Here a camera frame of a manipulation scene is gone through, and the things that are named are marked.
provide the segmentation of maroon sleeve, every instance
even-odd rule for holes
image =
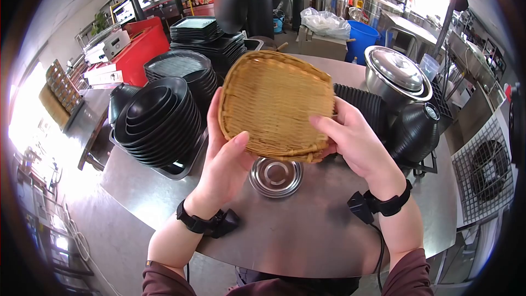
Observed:
[[[142,277],[142,296],[196,296],[185,278],[157,262],[148,261]]]
[[[387,276],[382,296],[432,296],[429,267],[423,248],[407,253]]]

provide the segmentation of stainless steel table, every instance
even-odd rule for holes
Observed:
[[[417,37],[417,52],[416,53],[405,53],[409,58],[415,62],[420,62],[425,53],[430,54],[433,51],[434,45],[437,43],[437,38],[433,36],[428,30],[423,27],[414,24],[413,22],[406,20],[402,16],[392,14],[390,12],[382,11],[380,20],[378,21],[377,30],[382,32],[387,30],[389,27],[397,27],[406,30]],[[392,36],[392,43],[396,42],[398,32],[394,31]],[[441,63],[445,57],[445,48],[442,46],[437,56],[437,62]]]
[[[78,162],[77,168],[82,170],[93,142],[101,130],[102,124],[108,118],[109,94],[112,89],[88,89],[84,94],[84,104],[73,119],[71,126],[65,132],[67,136],[67,151],[62,160]]]
[[[334,82],[365,88],[365,67],[311,56],[297,57],[331,74]],[[456,182],[444,137],[436,149],[439,174],[414,181],[413,195],[424,219],[428,257],[450,247],[456,233]],[[140,220],[158,229],[197,185],[204,151],[189,176],[171,181],[142,166],[118,147],[102,174],[101,186]],[[288,198],[269,199],[247,180],[225,205],[242,226],[220,239],[203,238],[197,251],[236,266],[306,278],[339,278],[373,273],[380,252],[375,230],[347,208],[367,184],[339,156],[306,164],[304,180]]]

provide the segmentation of fan grille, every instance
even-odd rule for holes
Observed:
[[[464,224],[496,213],[514,194],[508,145],[495,115],[451,159]]]

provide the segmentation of bamboo tray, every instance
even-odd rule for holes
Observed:
[[[247,130],[247,150],[281,161],[321,161],[327,136],[310,115],[332,116],[331,77],[293,56],[274,51],[243,55],[227,74],[219,125],[230,140]]]

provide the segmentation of hand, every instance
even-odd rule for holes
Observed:
[[[208,149],[201,180],[185,200],[185,210],[195,211],[202,219],[210,218],[239,192],[256,159],[245,152],[248,131],[241,132],[227,142],[219,127],[218,109],[222,87],[212,98],[207,114]]]
[[[338,152],[344,156],[349,167],[368,182],[404,179],[361,112],[337,96],[335,109],[338,113],[336,120],[326,116],[310,117],[314,128],[330,137],[329,147],[323,156]]]

